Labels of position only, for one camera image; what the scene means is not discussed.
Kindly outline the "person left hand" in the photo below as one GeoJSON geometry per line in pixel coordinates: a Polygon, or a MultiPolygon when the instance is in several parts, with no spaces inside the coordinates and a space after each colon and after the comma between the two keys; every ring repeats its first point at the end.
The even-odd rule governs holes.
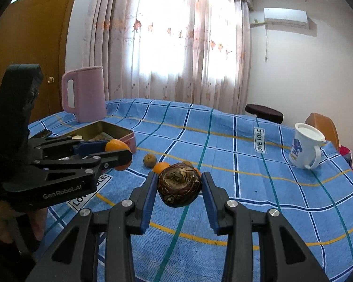
{"type": "MultiPolygon", "coordinates": [[[[47,208],[25,214],[25,216],[30,219],[32,231],[38,241],[41,241],[44,237],[47,214],[47,208]]],[[[11,209],[7,202],[0,201],[0,240],[5,244],[11,244],[13,242],[9,230],[9,221],[21,215],[22,213],[11,209]]]]}

